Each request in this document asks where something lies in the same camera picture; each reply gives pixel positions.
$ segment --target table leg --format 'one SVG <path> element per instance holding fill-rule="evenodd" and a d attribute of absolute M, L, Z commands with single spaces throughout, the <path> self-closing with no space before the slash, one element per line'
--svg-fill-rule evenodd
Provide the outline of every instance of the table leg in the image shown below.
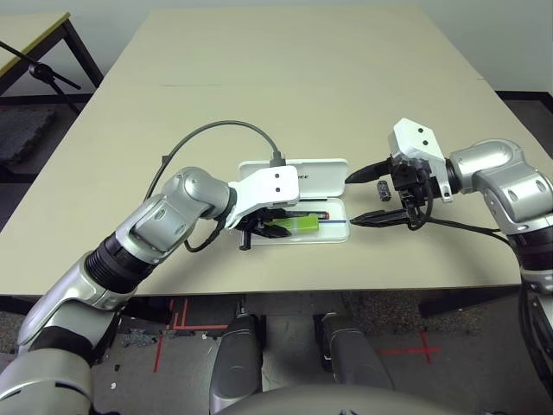
<path fill-rule="evenodd" d="M 66 44 L 73 52 L 79 64 L 85 70 L 88 78 L 90 78 L 94 86 L 98 88 L 104 79 L 104 75 L 100 72 L 98 65 L 96 65 L 96 62 L 88 53 L 88 49 L 86 49 L 85 44 L 80 39 L 71 22 L 66 20 L 62 23 L 62 26 L 67 32 L 67 35 L 64 38 Z"/>

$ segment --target black cable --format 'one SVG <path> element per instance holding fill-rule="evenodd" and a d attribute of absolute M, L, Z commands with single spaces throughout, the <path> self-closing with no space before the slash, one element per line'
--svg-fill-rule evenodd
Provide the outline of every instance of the black cable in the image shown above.
<path fill-rule="evenodd" d="M 220 234 L 220 232 L 225 228 L 226 219 L 221 219 L 219 222 L 217 222 L 217 226 L 211 234 L 207 237 L 206 240 L 204 240 L 199 246 L 190 246 L 188 243 L 188 240 L 184 241 L 184 246 L 187 248 L 187 250 L 191 253 L 196 253 L 204 249 L 206 246 L 211 244 Z"/>
<path fill-rule="evenodd" d="M 437 218 L 430 218 L 428 220 L 428 223 L 434 223 L 436 225 L 442 225 L 445 227 L 454 227 L 456 229 L 464 229 L 465 231 L 481 233 L 483 235 L 491 236 L 492 238 L 500 240 L 501 242 L 509 245 L 509 241 L 507 239 L 501 238 L 499 235 L 495 234 L 495 232 L 499 232 L 499 229 L 491 229 L 489 227 L 474 227 L 472 225 L 467 225 L 465 223 L 454 222 L 452 220 L 437 219 Z"/>
<path fill-rule="evenodd" d="M 257 134 L 263 137 L 265 141 L 267 141 L 267 143 L 269 143 L 270 147 L 273 149 L 273 160 L 278 161 L 280 159 L 280 161 L 282 161 L 281 153 L 276 147 L 277 145 L 275 144 L 275 142 L 269 137 L 269 135 L 266 132 L 256 127 L 255 125 L 248 124 L 244 121 L 236 121 L 236 120 L 215 121 L 214 123 L 202 125 L 201 127 L 192 131 L 190 134 L 185 136 L 179 143 L 177 143 L 177 145 L 171 150 L 171 152 L 169 152 L 169 154 L 167 154 L 162 158 L 162 166 L 159 168 L 159 170 L 157 170 L 156 174 L 154 175 L 154 178 L 152 179 L 152 182 L 148 187 L 148 191 L 146 192 L 146 196 L 144 197 L 144 200 L 152 196 L 152 193 L 154 192 L 154 188 L 156 188 L 156 185 L 159 182 L 159 179 L 162 176 L 163 171 L 165 171 L 169 163 L 171 163 L 171 160 L 173 159 L 175 154 L 181 149 L 181 147 L 184 144 L 186 144 L 188 141 L 190 141 L 192 138 L 194 138 L 201 132 L 205 130 L 209 130 L 213 127 L 219 127 L 221 125 L 239 125 L 245 128 L 249 128 L 250 130 L 254 130 Z"/>
<path fill-rule="evenodd" d="M 411 231 L 416 231 L 417 229 L 420 229 L 423 227 L 429 220 L 432 215 L 432 207 L 434 206 L 434 194 L 432 193 L 432 188 L 430 187 L 430 179 L 429 174 L 426 170 L 420 169 L 419 173 L 424 177 L 424 193 L 426 194 L 426 210 L 424 211 L 423 217 L 416 223 L 408 223 L 407 227 Z"/>

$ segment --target red tape cross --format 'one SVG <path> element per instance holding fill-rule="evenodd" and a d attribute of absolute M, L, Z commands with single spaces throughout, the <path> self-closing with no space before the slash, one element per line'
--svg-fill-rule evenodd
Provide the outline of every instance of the red tape cross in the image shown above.
<path fill-rule="evenodd" d="M 171 301 L 169 302 L 169 309 L 173 311 L 173 306 L 175 305 L 175 301 L 173 298 L 171 298 Z M 226 329 L 228 327 L 227 324 L 204 324 L 204 325 L 195 325 L 195 326 L 187 326 L 186 320 L 187 320 L 187 312 L 188 312 L 188 299 L 184 299 L 184 304 L 182 305 L 182 318 L 181 323 L 178 324 L 179 321 L 179 312 L 175 312 L 175 319 L 173 320 L 173 327 L 167 326 L 167 329 L 172 330 L 217 330 L 217 329 Z"/>
<path fill-rule="evenodd" d="M 421 336 L 421 342 L 423 343 L 422 348 L 386 348 L 384 350 L 379 350 L 378 352 L 381 355 L 384 356 L 397 356 L 400 354 L 420 354 L 424 353 L 424 356 L 426 358 L 426 363 L 431 365 L 432 364 L 432 356 L 431 353 L 438 353 L 440 351 L 440 348 L 429 348 L 429 344 L 426 339 L 426 332 L 422 331 L 420 333 Z"/>

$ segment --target red tape mark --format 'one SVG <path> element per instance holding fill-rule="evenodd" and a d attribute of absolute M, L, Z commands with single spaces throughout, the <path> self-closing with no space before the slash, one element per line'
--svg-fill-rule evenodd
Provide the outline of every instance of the red tape mark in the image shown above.
<path fill-rule="evenodd" d="M 384 350 L 379 350 L 378 352 L 381 355 L 384 356 L 398 356 L 400 354 L 420 354 L 424 353 L 426 362 L 431 365 L 432 364 L 432 357 L 430 356 L 431 353 L 438 353 L 440 351 L 440 348 L 429 348 L 427 339 L 426 339 L 426 332 L 421 332 L 421 342 L 423 342 L 422 348 L 386 348 Z"/>
<path fill-rule="evenodd" d="M 173 309 L 173 303 L 169 304 L 169 307 Z M 177 321 L 179 319 L 179 313 L 175 312 L 175 320 L 173 321 L 173 330 L 218 330 L 218 329 L 226 329 L 228 327 L 227 324 L 205 324 L 205 325 L 197 325 L 197 326 L 187 326 L 186 320 L 187 320 L 187 312 L 188 312 L 188 299 L 184 299 L 184 304 L 182 305 L 182 319 L 181 324 L 177 324 Z"/>
<path fill-rule="evenodd" d="M 159 335 L 159 340 L 157 341 L 156 361 L 154 362 L 154 373 L 156 373 L 157 369 L 159 368 L 159 360 L 162 357 L 162 348 L 163 348 L 163 335 Z"/>
<path fill-rule="evenodd" d="M 423 341 L 424 354 L 426 355 L 426 362 L 429 365 L 431 365 L 432 364 L 432 357 L 430 356 L 429 345 L 426 342 L 426 331 L 421 331 L 421 340 Z"/>

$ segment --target small black object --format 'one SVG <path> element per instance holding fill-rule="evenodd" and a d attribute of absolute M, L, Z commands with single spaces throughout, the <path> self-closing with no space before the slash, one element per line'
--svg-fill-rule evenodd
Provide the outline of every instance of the small black object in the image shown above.
<path fill-rule="evenodd" d="M 386 180 L 379 180 L 377 183 L 378 197 L 381 201 L 390 201 L 391 193 Z"/>

